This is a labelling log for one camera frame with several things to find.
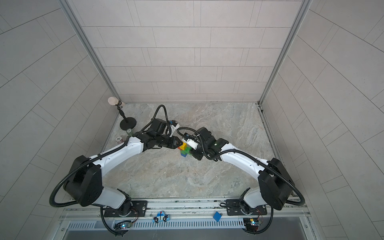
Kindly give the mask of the yellow square lego brick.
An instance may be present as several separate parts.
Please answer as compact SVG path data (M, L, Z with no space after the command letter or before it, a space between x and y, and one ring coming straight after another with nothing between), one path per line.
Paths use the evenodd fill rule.
M178 149L180 149L181 151L184 151L186 148L187 148L186 143L183 143L180 147L178 147Z

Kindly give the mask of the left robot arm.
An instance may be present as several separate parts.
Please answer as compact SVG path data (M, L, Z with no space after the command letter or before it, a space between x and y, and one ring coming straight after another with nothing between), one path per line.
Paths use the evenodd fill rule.
M104 187L103 177L124 161L143 152L182 146L183 142L174 135L178 127L176 121L153 116L141 131L107 152L89 158L84 155L77 157L69 173L53 189L49 204L54 208L92 205L113 209L122 217L128 216L133 210L131 197L122 190Z

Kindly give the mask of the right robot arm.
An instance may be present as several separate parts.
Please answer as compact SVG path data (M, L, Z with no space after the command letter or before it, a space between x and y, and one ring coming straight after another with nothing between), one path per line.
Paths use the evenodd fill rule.
M239 198L239 208L244 214L250 215L263 205L280 211L285 204L303 206L306 203L280 160L272 158L268 161L254 157L225 139L215 139L206 128L194 130L180 127L176 132L197 152L197 160L206 157L215 162L232 164L258 181L257 188L248 188Z

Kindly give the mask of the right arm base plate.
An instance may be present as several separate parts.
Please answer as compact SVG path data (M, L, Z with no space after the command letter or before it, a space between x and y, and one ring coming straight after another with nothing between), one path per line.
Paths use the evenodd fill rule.
M235 199L225 200L225 202L221 203L221 207L227 210L228 216L265 216L268 214L267 209L263 205L257 206L255 209L252 209L249 214L247 214L241 209L239 201Z

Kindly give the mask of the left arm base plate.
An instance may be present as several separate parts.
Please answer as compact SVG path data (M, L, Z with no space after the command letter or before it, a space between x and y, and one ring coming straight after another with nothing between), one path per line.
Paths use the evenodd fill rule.
M104 209L104 217L144 217L147 209L147 201L125 201L118 209L107 207Z

